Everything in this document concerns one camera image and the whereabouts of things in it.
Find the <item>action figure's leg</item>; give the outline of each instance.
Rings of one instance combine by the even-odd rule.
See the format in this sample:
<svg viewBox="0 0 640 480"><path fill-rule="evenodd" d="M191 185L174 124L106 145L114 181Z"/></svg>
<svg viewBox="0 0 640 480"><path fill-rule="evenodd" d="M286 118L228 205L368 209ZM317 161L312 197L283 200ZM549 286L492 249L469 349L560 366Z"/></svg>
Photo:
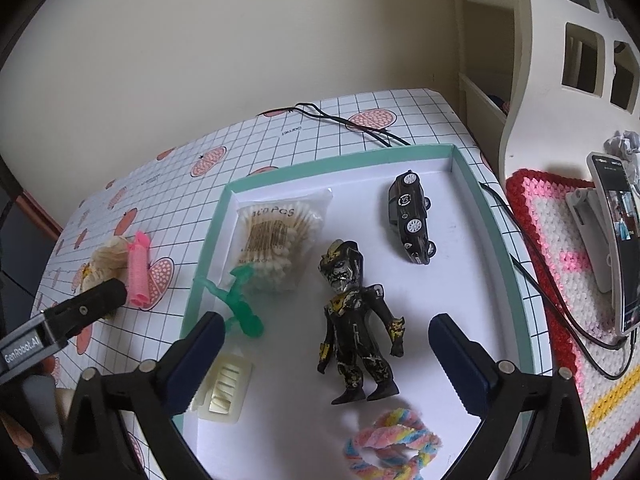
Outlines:
<svg viewBox="0 0 640 480"><path fill-rule="evenodd" d="M338 371L344 379L345 391L337 399L332 400L332 404L345 404L354 400L365 398L362 389L362 370L356 364L357 354L355 348L343 349L338 346L336 351L336 361Z"/></svg>
<svg viewBox="0 0 640 480"><path fill-rule="evenodd" d="M394 382L394 373L391 371L391 366L380 354L378 345L369 336L366 327L359 327L356 334L356 348L362 359L362 364L378 384L376 390L367 397L367 400L384 399L385 397L399 394L400 391Z"/></svg>

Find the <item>toy car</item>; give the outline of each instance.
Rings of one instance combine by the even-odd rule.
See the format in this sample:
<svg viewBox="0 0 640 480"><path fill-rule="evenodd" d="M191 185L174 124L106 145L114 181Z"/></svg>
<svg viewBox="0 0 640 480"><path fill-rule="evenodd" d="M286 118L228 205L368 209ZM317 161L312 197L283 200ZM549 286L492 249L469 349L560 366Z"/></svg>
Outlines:
<svg viewBox="0 0 640 480"><path fill-rule="evenodd" d="M413 171L398 176L389 188L389 223L398 228L400 241L409 257L427 265L436 253L436 244L427 233L427 210L431 201L424 196L420 178Z"/></svg>

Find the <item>pink tube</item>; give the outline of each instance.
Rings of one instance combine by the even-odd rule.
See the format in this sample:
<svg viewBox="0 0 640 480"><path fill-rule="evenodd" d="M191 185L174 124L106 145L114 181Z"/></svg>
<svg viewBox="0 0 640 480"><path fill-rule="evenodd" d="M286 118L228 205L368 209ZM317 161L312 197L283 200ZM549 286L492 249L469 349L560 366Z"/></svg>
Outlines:
<svg viewBox="0 0 640 480"><path fill-rule="evenodd" d="M135 306L149 303L148 261L151 240L142 231L136 233L129 248L129 301Z"/></svg>

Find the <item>smartphone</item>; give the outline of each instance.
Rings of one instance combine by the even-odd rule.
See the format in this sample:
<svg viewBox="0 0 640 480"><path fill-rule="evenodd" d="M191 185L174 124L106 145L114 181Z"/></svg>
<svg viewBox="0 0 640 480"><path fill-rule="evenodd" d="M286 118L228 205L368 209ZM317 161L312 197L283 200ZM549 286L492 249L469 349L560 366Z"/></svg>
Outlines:
<svg viewBox="0 0 640 480"><path fill-rule="evenodd" d="M612 304L616 332L626 335L640 324L640 233L638 211L626 179L622 160L603 153L590 153L591 171L603 211L609 211L609 254L611 259Z"/></svg>

